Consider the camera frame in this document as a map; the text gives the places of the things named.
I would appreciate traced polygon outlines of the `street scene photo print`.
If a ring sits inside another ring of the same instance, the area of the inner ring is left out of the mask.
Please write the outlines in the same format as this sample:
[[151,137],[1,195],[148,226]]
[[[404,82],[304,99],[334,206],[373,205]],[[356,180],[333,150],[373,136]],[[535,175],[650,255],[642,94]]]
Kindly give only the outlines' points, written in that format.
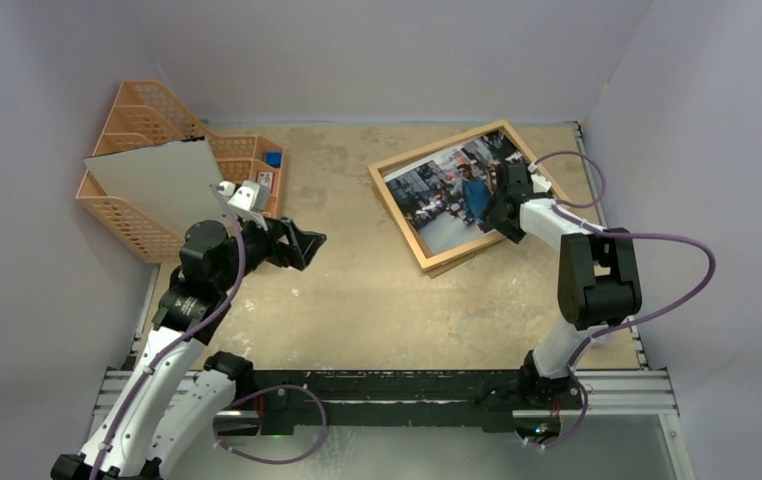
[[502,130],[429,154],[383,176],[398,209],[432,255],[487,235],[482,211],[503,163],[526,156]]

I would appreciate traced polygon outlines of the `wooden picture frame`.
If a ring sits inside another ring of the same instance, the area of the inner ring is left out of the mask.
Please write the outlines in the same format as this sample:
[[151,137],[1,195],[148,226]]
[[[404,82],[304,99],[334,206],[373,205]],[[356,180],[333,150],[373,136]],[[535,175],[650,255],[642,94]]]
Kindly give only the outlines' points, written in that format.
[[[511,139],[511,141],[520,150],[522,150],[526,156],[526,162],[520,164],[524,164],[528,167],[529,163],[535,158],[533,150],[522,139],[520,134],[511,126],[509,121],[498,120],[480,127],[467,130],[463,133],[453,135],[446,139],[438,140],[425,146],[409,150],[390,159],[375,162],[368,168],[369,176],[372,180],[376,197],[378,198],[383,208],[387,211],[394,224],[400,230],[403,238],[405,239],[408,247],[415,257],[417,264],[424,273],[427,269],[442,265],[443,263],[461,258],[472,253],[477,253],[506,238],[501,233],[495,230],[491,230],[487,235],[468,244],[453,248],[445,253],[437,255],[430,254],[425,243],[416,236],[414,229],[408,224],[407,220],[405,220],[401,211],[398,209],[391,192],[388,190],[387,186],[384,183],[383,176],[388,173],[392,173],[404,166],[407,166],[429,154],[438,152],[444,148],[461,142],[466,142],[475,137],[495,130],[504,131],[506,135]],[[552,175],[543,170],[540,170],[540,172],[546,175],[552,181],[551,193],[560,192],[561,189],[555,185]]]

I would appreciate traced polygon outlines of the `brown frame backing board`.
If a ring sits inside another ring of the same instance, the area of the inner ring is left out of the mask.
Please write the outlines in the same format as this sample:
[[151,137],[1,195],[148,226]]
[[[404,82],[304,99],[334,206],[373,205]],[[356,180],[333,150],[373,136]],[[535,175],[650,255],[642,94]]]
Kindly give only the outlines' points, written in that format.
[[440,275],[448,272],[449,270],[452,270],[452,269],[454,269],[454,268],[456,268],[456,267],[458,267],[458,266],[468,262],[469,260],[471,260],[475,256],[476,256],[476,253],[472,253],[472,254],[463,256],[461,258],[458,258],[458,259],[455,259],[455,260],[443,263],[442,265],[438,265],[436,267],[427,269],[425,271],[425,274],[427,276],[429,276],[430,278],[436,278],[437,276],[440,276]]

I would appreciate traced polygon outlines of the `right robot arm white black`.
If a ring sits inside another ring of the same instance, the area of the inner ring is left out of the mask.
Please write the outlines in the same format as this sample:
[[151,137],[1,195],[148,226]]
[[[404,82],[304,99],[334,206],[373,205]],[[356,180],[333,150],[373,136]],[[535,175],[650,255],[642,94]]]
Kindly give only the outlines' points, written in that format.
[[635,250],[626,232],[602,229],[563,209],[549,181],[523,164],[500,165],[485,223],[509,241],[534,236],[558,254],[559,318],[526,355],[517,391],[533,407],[571,388],[579,358],[597,333],[636,314],[642,293]]

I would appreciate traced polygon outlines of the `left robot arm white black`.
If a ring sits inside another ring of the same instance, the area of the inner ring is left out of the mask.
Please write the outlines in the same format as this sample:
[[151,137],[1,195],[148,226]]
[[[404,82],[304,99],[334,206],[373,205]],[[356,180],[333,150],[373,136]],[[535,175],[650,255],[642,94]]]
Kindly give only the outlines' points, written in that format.
[[177,392],[192,362],[212,340],[244,276],[264,262],[305,269],[327,238],[289,218],[262,222],[216,220],[191,226],[168,290],[127,383],[108,415],[75,454],[55,461],[53,479],[165,479],[191,441],[224,409],[251,406],[263,396],[253,363],[219,351],[184,393]]

